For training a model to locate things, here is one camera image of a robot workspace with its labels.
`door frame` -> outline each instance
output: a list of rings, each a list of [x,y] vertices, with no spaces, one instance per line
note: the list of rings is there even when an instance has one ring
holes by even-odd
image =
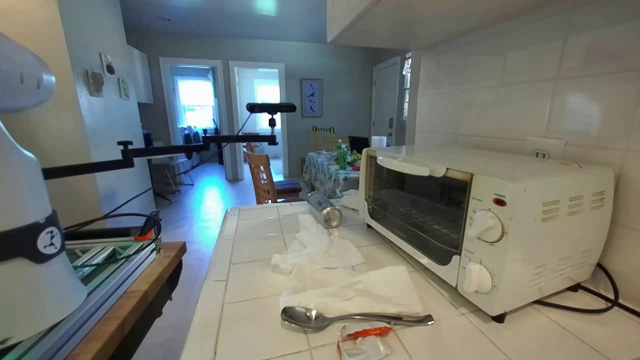
[[[233,133],[238,132],[245,119],[240,119],[238,114],[238,94],[237,94],[237,76],[236,69],[239,67],[248,68],[269,68],[278,69],[278,82],[280,86],[280,102],[285,102],[287,98],[287,87],[285,83],[285,66],[284,63],[264,63],[256,61],[229,61],[229,78],[231,79],[231,103],[233,104],[234,114],[234,129]],[[282,172],[284,177],[289,177],[289,149],[287,146],[287,114],[280,114],[280,132],[282,138],[278,141],[282,144]],[[238,154],[242,154],[242,148],[240,144],[236,144]],[[244,156],[240,156],[238,161],[238,176],[240,179],[244,179]]]
[[[369,134],[370,136],[374,136],[373,135],[373,121],[374,121],[374,116],[376,114],[376,71],[377,70],[382,70],[385,69],[387,67],[391,67],[393,65],[398,65],[398,74],[401,73],[400,71],[400,62],[401,62],[401,57],[400,55],[396,56],[395,58],[391,58],[383,63],[379,63],[376,66],[373,67],[372,70],[372,79],[371,79],[371,120],[369,121]],[[396,142],[396,126],[398,123],[398,100],[399,100],[399,91],[400,91],[400,76],[398,75],[398,81],[396,81],[396,98],[395,98],[395,103],[396,103],[396,115],[394,116],[394,125],[391,129],[391,132],[393,132],[394,134],[394,145]]]
[[[167,123],[169,125],[169,134],[171,138],[170,145],[179,145],[180,140],[178,128],[176,126],[177,119],[175,109],[175,96],[173,95],[173,79],[171,77],[171,67],[177,65],[206,65],[214,69],[214,95],[218,99],[218,127],[221,134],[226,134],[227,121],[227,102],[225,100],[225,82],[224,71],[221,60],[211,59],[192,59],[192,58],[158,58],[160,62],[160,77],[162,78],[162,88],[164,93],[164,102],[166,108]],[[227,178],[231,175],[231,153],[228,148],[222,150],[225,162],[225,174]]]

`doorway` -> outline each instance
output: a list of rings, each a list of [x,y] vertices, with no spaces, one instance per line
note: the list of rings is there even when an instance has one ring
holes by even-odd
[[[400,80],[400,56],[373,68],[371,136],[386,136],[389,146],[398,145],[396,131],[401,127],[398,124]]]
[[[260,63],[247,61],[230,61],[231,98],[234,112],[234,132],[237,132],[246,121],[242,133],[258,133],[270,135],[268,114],[250,115],[246,110],[249,102],[285,102],[285,70],[283,63]],[[255,143],[256,152],[269,155],[271,172],[274,180],[283,180],[289,176],[287,152],[287,117],[277,114],[275,134],[278,145]],[[242,154],[240,145],[237,151]],[[242,169],[240,178],[244,177],[244,156],[239,159],[238,169]]]
[[[207,130],[208,135],[227,134],[227,109],[223,82],[222,61],[187,58],[160,58],[160,73],[166,102],[171,144],[184,143],[185,133]],[[218,161],[216,148],[203,152],[195,162],[213,157]],[[232,179],[231,153],[223,149],[225,176]]]

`toaster oven window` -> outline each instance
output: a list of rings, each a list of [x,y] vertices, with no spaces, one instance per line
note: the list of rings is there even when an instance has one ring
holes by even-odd
[[[448,265],[460,255],[470,176],[415,176],[374,164],[369,216],[435,263]]]

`logo sticker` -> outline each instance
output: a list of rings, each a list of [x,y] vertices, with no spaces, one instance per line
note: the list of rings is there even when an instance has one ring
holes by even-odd
[[[60,249],[61,245],[60,231],[53,226],[48,227],[38,236],[38,250],[43,254],[53,254]]]

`dining table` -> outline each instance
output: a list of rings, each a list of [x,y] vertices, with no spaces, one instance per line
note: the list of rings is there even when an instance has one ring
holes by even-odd
[[[340,170],[335,158],[335,151],[310,152],[302,170],[302,180],[329,199],[335,199],[347,190],[357,190],[360,186],[360,171],[349,166]]]

